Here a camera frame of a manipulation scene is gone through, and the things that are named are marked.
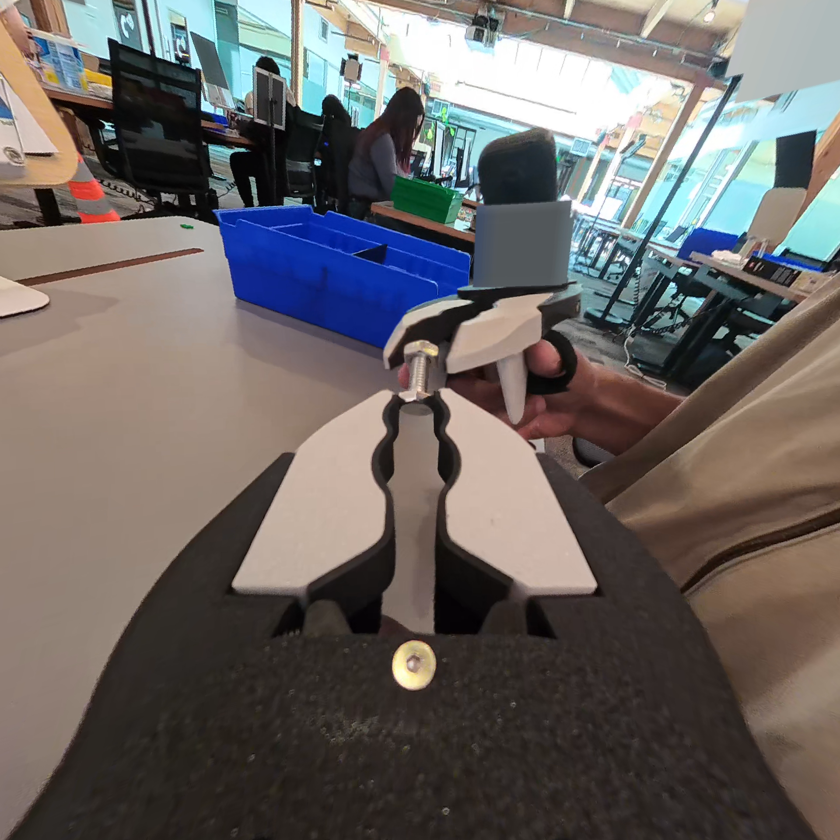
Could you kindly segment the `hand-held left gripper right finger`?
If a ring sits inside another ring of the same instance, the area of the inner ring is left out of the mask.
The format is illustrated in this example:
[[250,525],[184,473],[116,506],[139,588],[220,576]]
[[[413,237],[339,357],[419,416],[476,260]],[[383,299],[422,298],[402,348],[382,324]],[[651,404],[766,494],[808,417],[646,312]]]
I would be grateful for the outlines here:
[[444,488],[436,624],[480,624],[499,602],[593,596],[597,581],[536,451],[454,391],[434,396]]

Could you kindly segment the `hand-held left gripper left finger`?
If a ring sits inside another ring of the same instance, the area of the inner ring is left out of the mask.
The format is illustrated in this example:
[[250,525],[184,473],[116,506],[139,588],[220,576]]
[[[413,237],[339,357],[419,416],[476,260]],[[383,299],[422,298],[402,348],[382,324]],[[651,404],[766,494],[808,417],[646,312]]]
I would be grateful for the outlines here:
[[232,581],[303,609],[338,604],[352,628],[378,628],[396,566],[393,445],[403,401],[373,394],[312,434],[292,457]]

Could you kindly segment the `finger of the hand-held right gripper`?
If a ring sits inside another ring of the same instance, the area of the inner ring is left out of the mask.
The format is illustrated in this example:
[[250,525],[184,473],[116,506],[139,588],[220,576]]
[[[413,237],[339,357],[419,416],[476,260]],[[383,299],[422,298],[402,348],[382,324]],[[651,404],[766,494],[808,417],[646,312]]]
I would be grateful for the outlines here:
[[447,374],[496,364],[501,368],[498,376],[506,392],[525,392],[524,352],[541,338],[540,308],[551,297],[551,292],[541,292],[503,298],[490,309],[462,322],[451,339]]
[[405,347],[426,341],[441,346],[450,342],[459,325],[476,315],[476,303],[457,296],[440,298],[404,314],[384,347],[384,367],[393,370],[405,363]]

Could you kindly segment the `blue divided storage bin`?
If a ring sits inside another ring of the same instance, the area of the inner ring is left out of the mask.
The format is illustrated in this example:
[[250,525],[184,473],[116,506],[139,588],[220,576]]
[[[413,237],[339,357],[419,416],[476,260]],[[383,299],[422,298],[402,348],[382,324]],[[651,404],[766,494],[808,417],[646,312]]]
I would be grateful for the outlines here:
[[466,252],[310,206],[215,213],[237,299],[379,349],[469,283]]

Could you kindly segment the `person's right forearm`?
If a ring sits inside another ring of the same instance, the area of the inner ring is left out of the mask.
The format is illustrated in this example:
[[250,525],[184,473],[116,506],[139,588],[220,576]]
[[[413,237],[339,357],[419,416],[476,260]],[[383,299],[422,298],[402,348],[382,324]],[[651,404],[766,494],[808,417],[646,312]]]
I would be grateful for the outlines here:
[[618,456],[639,443],[684,401],[682,395],[596,365],[574,436]]

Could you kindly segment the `person's right hand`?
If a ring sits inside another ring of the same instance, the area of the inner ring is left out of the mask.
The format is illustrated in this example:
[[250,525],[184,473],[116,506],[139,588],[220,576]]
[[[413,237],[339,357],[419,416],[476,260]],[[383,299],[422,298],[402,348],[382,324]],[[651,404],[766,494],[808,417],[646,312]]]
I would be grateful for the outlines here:
[[571,434],[595,393],[597,376],[604,373],[604,369],[571,345],[566,353],[576,360],[575,374],[566,391],[552,395],[527,394],[518,423],[512,423],[508,417],[501,385],[488,379],[486,374],[478,370],[456,374],[447,379],[447,387],[514,428],[525,439]]

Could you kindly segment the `brown wooden table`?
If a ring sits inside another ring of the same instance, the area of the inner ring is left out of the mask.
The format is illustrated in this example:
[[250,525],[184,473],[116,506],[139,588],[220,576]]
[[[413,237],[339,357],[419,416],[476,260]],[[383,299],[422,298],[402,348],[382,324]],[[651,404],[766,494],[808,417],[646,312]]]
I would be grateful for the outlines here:
[[391,202],[373,203],[369,220],[379,226],[437,245],[474,255],[476,235],[465,223],[439,223],[394,207]]

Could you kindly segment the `green storage bin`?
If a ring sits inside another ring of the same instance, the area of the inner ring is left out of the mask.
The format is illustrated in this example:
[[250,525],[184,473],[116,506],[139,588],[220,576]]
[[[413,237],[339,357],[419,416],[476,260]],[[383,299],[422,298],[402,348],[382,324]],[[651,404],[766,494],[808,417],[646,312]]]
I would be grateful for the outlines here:
[[437,183],[397,176],[391,201],[400,212],[438,224],[453,224],[463,197],[463,193]]

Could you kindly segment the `black light stand pole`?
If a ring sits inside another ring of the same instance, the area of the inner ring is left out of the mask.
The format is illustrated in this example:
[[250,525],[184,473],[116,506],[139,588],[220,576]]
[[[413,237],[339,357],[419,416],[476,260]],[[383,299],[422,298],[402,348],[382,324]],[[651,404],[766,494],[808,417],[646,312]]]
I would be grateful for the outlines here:
[[591,326],[608,331],[610,333],[618,333],[622,328],[627,326],[628,322],[620,322],[612,316],[612,310],[614,309],[615,305],[619,302],[619,299],[622,296],[624,290],[635,278],[637,268],[641,266],[643,258],[649,251],[649,246],[651,245],[652,240],[658,231],[658,227],[660,226],[667,210],[669,209],[670,204],[675,199],[682,183],[684,182],[688,173],[690,172],[690,169],[694,165],[703,145],[705,144],[711,132],[717,125],[720,116],[722,115],[724,109],[729,103],[729,100],[732,98],[733,94],[738,89],[741,79],[742,74],[736,74],[731,76],[726,90],[724,91],[722,96],[717,100],[717,105],[715,107],[714,112],[711,114],[706,126],[700,133],[700,136],[697,142],[695,143],[692,151],[687,156],[686,162],[679,171],[666,198],[662,202],[656,216],[654,217],[654,220],[648,227],[642,239],[639,241],[638,247],[634,252],[633,257],[630,259],[622,278],[618,281],[612,295],[608,299],[604,308],[601,310],[587,309],[584,312],[583,318],[585,321],[588,321],[588,323],[590,323]]

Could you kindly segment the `black office chair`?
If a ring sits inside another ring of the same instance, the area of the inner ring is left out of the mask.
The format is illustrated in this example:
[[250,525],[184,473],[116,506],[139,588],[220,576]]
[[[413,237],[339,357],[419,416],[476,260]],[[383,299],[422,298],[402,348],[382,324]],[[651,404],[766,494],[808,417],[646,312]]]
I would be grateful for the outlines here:
[[201,113],[198,70],[108,41],[118,175],[163,207],[214,224],[217,194]]
[[352,125],[350,114],[333,94],[322,100],[322,116],[314,207],[320,214],[345,213],[350,200],[350,163],[360,130]]

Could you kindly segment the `orange striped traffic cone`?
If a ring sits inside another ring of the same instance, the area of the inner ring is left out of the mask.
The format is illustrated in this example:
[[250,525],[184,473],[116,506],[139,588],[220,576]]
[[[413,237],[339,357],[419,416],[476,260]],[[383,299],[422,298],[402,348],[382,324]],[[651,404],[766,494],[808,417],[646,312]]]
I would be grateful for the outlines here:
[[121,220],[96,179],[69,181],[67,186],[82,224],[118,223]]

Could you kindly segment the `white document stand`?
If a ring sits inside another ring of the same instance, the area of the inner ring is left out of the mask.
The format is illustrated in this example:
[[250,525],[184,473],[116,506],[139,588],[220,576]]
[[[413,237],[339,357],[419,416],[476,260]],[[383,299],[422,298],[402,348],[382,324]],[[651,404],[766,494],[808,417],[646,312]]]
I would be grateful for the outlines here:
[[1,319],[36,312],[49,305],[49,296],[33,287],[1,277]]

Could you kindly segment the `instruction sheet on stand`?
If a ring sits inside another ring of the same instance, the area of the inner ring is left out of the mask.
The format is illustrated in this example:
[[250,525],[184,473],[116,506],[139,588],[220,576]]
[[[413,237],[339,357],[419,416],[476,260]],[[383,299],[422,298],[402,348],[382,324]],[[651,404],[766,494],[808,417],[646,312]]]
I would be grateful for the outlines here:
[[77,147],[5,22],[1,24],[1,72],[2,81],[11,86],[56,148],[48,155],[26,155],[20,173],[2,174],[2,187],[47,188],[67,183],[76,172]]

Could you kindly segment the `white instruction board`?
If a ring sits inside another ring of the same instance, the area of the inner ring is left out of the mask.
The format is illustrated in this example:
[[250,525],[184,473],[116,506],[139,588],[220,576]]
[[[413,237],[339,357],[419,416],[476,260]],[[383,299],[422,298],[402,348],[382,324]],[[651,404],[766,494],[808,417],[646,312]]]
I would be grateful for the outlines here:
[[23,101],[1,76],[1,176],[14,179],[25,173],[28,158],[50,157],[58,150]]

